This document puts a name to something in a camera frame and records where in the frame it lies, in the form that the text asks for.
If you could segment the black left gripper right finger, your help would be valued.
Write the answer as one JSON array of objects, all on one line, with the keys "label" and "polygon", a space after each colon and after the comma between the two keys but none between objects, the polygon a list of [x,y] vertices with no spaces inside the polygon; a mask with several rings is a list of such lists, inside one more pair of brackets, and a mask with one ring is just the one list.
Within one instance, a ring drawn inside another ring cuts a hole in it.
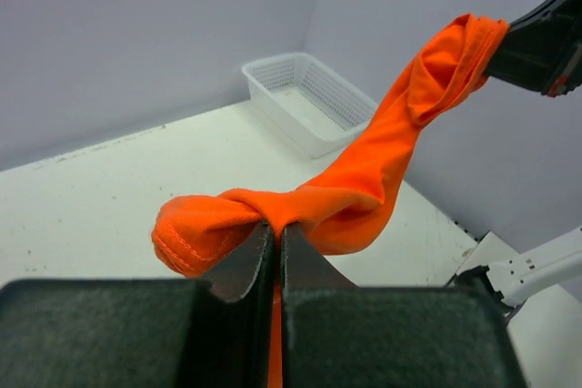
[{"label": "black left gripper right finger", "polygon": [[281,237],[286,387],[524,387],[499,307],[479,287],[360,287]]}]

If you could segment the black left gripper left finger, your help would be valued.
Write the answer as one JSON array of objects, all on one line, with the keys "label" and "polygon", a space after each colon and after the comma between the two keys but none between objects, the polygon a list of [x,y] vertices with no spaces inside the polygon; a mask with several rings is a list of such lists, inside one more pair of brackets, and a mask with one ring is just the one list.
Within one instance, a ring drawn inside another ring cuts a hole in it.
[{"label": "black left gripper left finger", "polygon": [[276,244],[258,224],[196,279],[19,280],[1,292],[4,387],[264,387]]}]

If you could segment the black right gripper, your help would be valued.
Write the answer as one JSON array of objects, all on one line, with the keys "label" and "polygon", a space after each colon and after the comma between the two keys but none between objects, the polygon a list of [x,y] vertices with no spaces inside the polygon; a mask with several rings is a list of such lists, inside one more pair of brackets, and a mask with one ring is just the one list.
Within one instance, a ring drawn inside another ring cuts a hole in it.
[{"label": "black right gripper", "polygon": [[581,86],[581,0],[545,0],[514,21],[487,76],[548,97]]}]

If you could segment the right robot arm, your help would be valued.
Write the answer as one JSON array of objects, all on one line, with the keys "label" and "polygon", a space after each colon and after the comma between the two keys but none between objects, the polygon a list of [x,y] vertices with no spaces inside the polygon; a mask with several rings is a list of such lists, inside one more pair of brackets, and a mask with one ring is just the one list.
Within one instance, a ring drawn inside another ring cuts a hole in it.
[{"label": "right robot arm", "polygon": [[[581,86],[581,0],[545,0],[511,23],[486,75],[555,98]],[[528,298],[581,275],[581,230],[522,254],[458,270],[446,283],[489,295],[510,320]]]}]

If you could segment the orange t shirt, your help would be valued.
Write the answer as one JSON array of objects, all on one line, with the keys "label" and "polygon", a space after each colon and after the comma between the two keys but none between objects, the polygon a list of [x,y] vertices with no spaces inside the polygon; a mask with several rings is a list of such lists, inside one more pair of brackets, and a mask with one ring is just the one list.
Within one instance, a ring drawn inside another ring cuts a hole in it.
[{"label": "orange t shirt", "polygon": [[367,248],[382,233],[421,131],[486,80],[485,69],[507,34],[503,21],[462,15],[411,60],[366,129],[321,174],[288,192],[231,189],[166,202],[151,234],[156,256],[196,279],[267,224],[276,244],[268,381],[283,384],[281,237],[298,224],[327,260]]}]

